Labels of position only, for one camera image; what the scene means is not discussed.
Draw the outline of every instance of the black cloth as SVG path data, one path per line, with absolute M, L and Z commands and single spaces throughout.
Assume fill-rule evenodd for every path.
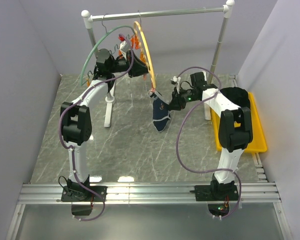
M 240 87 L 226 87 L 222 88 L 220 92 L 234 104 L 251 109 L 248 92 Z
M 171 119 L 169 105 L 166 103 L 163 96 L 157 91 L 150 91 L 149 96 L 153 99 L 153 125 L 160 133 L 165 130 L 168 121 Z

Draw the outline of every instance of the navy blue garment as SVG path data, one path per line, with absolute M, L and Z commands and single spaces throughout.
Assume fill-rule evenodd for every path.
M 153 125 L 160 133 L 165 130 L 168 121 L 171 119 L 170 111 L 168 110 L 169 105 L 166 103 L 162 95 L 157 91 L 150 91 L 149 96 L 153 99 Z

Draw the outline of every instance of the metal extrusion rail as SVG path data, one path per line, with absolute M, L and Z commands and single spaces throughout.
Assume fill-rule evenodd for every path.
M 156 183 L 95 183 L 107 186 L 106 204 L 203 204 L 190 193 L 195 185 L 210 185 L 202 182 L 156 182 Z M 21 204 L 80 204 L 90 202 L 61 202 L 63 189 L 58 184 L 24 184 L 18 199 Z M 243 183 L 242 203 L 280 203 L 275 183 Z
M 190 9 L 177 9 L 177 10 L 107 14 L 107 15 L 91 16 L 90 18 L 93 22 L 97 22 L 97 21 L 106 21 L 106 20 L 150 18 L 150 17 L 173 16 L 173 15 L 184 15 L 184 14 L 216 13 L 216 12 L 223 12 L 224 9 L 225 8 L 223 6 L 202 7 L 202 8 L 190 8 Z

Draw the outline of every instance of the metal pole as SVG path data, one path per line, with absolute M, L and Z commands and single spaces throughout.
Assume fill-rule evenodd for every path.
M 215 73 L 215 69 L 216 69 L 216 66 L 217 66 L 219 53 L 220 53 L 220 49 L 221 49 L 222 40 L 224 38 L 225 30 L 226 30 L 227 23 L 228 23 L 228 18 L 231 17 L 234 5 L 235 5 L 235 0 L 227 0 L 225 5 L 223 5 L 224 15 L 223 15 L 222 26 L 221 26 L 221 30 L 220 30 L 220 33 L 219 33 L 218 42 L 217 42 L 216 47 L 215 47 L 212 64 L 211 64 L 211 67 L 210 67 L 210 71 L 212 73 Z M 207 80 L 208 84 L 211 84 L 212 78 L 213 78 L 212 74 L 209 73 L 209 77 L 208 77 L 208 80 Z
M 81 16 L 83 17 L 85 28 L 88 31 L 91 45 L 92 45 L 92 47 L 94 47 L 97 42 L 96 42 L 94 30 L 92 28 L 92 21 L 89 21 L 89 18 L 91 17 L 90 12 L 87 11 L 87 10 L 83 10 L 81 12 Z M 97 52 L 98 52 L 98 48 L 96 48 L 95 51 L 94 51 L 95 57 L 97 57 Z
M 92 28 L 89 28 L 87 30 L 88 30 L 88 34 L 89 34 L 89 38 L 90 38 L 90 42 L 92 44 L 92 47 L 94 47 L 97 44 L 95 34 L 94 34 L 94 30 Z M 94 55 L 95 55 L 96 58 L 97 58 L 97 52 L 98 52 L 98 48 L 96 48 L 95 51 L 94 51 Z
M 228 22 L 228 18 L 224 17 L 223 22 L 222 22 L 222 26 L 221 26 L 221 30 L 220 30 L 220 34 L 219 34 L 219 38 L 218 38 L 218 42 L 217 42 L 216 47 L 215 47 L 212 64 L 211 64 L 211 67 L 210 67 L 210 71 L 213 72 L 213 73 L 215 73 L 215 69 L 216 69 L 216 66 L 217 66 L 219 53 L 220 53 L 220 49 L 221 49 L 221 43 L 222 43 L 222 40 L 224 38 L 227 22 Z M 213 78 L 212 74 L 209 73 L 209 77 L 208 77 L 208 81 L 207 81 L 208 84 L 211 84 L 212 78 Z
M 134 18 L 149 18 L 159 16 L 172 16 L 172 15 L 184 15 L 184 14 L 202 14 L 202 13 L 215 13 L 223 12 L 224 7 L 204 7 L 204 8 L 191 8 L 191 9 L 178 9 L 178 10 L 163 10 L 163 11 L 147 11 L 147 12 L 135 12 L 135 13 L 123 13 L 123 14 L 110 14 L 91 16 L 94 22 L 106 20 L 119 20 L 119 19 L 134 19 Z

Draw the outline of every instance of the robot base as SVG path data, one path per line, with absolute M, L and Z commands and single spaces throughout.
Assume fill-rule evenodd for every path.
M 224 201 L 226 197 L 228 197 L 229 201 L 237 201 L 239 199 L 235 181 L 226 184 L 219 183 L 214 174 L 210 185 L 195 185 L 194 190 L 190 192 L 195 194 L 197 202 Z
M 61 202 L 77 203 L 91 202 L 89 205 L 74 204 L 71 206 L 71 212 L 74 216 L 89 216 L 93 209 L 93 202 L 103 202 L 106 200 L 107 186 L 90 186 L 89 177 L 82 183 L 84 186 L 99 194 L 101 198 L 94 196 L 91 192 L 81 187 L 77 182 L 67 180 L 67 186 L 63 188 Z
M 107 188 L 106 186 L 88 186 L 89 189 L 99 194 L 102 199 L 97 196 L 94 196 L 93 202 L 103 202 L 106 200 Z M 67 186 L 64 187 L 64 191 L 61 196 L 61 202 L 64 203 L 77 203 L 77 202 L 90 202 L 92 199 L 92 194 L 87 196 L 85 199 L 78 198 L 76 195 L 71 193 Z

